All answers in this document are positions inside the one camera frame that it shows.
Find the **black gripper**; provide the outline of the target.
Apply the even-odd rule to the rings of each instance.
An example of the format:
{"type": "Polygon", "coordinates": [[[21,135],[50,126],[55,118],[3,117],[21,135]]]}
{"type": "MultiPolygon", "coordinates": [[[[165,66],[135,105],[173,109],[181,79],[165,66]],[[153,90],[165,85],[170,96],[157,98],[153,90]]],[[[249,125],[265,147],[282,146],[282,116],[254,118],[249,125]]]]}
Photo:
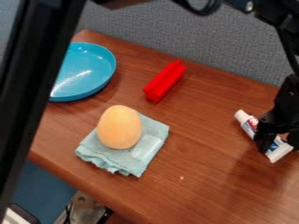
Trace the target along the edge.
{"type": "Polygon", "coordinates": [[[266,153],[277,134],[290,133],[288,142],[299,151],[299,75],[290,74],[278,90],[274,107],[261,116],[254,141],[266,153]]]}

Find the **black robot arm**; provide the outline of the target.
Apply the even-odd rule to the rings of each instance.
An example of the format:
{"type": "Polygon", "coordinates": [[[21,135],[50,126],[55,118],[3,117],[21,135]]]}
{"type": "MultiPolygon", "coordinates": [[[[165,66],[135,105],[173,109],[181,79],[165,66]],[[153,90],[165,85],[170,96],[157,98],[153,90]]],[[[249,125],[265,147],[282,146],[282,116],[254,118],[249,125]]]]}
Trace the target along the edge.
{"type": "MultiPolygon", "coordinates": [[[[266,152],[278,134],[299,134],[299,0],[209,0],[201,9],[171,0],[207,17],[223,4],[254,12],[276,27],[294,73],[285,79],[276,107],[261,117],[254,138],[266,152]]],[[[0,65],[0,222],[43,118],[53,86],[87,0],[22,0],[0,65]]]]}

